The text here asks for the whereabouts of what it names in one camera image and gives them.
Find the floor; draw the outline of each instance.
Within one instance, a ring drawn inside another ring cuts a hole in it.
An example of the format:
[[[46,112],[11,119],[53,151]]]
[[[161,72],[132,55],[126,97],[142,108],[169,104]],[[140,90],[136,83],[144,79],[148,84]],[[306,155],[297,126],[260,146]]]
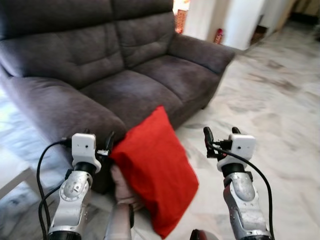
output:
[[[277,240],[320,239],[320,44],[310,28],[289,24],[238,55],[227,69],[213,101],[177,131],[200,185],[168,240],[189,239],[194,228],[233,240],[223,199],[223,176],[205,157],[202,128],[225,139],[232,126],[257,139],[252,163],[268,178],[273,193]],[[33,168],[46,143],[0,89],[0,145]],[[43,162],[42,179],[55,186],[67,165],[54,151]],[[260,205],[268,216],[267,190],[253,173]],[[21,184],[0,200],[0,240],[41,239],[39,199]],[[95,194],[84,239],[103,239],[111,210],[109,197]],[[159,240],[145,211],[135,216],[134,240]]]

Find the gray sofa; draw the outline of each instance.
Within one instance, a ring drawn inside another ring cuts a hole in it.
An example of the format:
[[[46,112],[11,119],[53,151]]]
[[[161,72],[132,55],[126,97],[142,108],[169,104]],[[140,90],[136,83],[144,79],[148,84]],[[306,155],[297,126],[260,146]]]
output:
[[[1,84],[49,142],[88,128],[102,148],[111,130],[122,139],[159,105],[176,128],[208,104],[234,53],[176,34],[172,8],[173,0],[1,0]],[[109,180],[104,164],[94,189],[105,192]]]

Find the sofa armrest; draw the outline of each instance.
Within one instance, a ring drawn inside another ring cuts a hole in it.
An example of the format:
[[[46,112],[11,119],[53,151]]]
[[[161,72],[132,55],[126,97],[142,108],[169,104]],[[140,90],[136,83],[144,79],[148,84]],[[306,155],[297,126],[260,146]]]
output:
[[[116,132],[116,140],[126,133],[124,123],[110,110],[61,80],[9,77],[2,84],[9,97],[50,142],[88,128],[96,135],[96,145],[101,148],[110,131]]]
[[[235,56],[234,51],[227,46],[177,33],[171,41],[168,54],[201,65],[217,75],[225,71]]]

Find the sofa seat cushion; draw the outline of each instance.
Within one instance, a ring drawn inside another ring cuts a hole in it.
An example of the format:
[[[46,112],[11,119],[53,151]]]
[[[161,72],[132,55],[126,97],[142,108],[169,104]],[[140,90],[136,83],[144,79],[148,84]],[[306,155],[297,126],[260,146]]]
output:
[[[220,77],[209,69],[170,55],[147,61],[132,70],[161,83],[183,103],[215,91],[220,81]]]
[[[183,105],[168,88],[131,70],[104,78],[80,91],[112,111],[127,129],[138,125],[159,105],[164,106],[168,115]]]

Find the sofa backrest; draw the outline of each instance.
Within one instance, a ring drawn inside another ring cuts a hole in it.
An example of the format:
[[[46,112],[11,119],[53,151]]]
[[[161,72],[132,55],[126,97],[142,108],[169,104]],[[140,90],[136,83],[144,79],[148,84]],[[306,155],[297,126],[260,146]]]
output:
[[[164,55],[175,31],[173,0],[112,0],[125,65]]]
[[[0,65],[11,76],[56,78],[83,88],[125,65],[165,54],[174,33],[172,5],[172,0],[1,0]]]

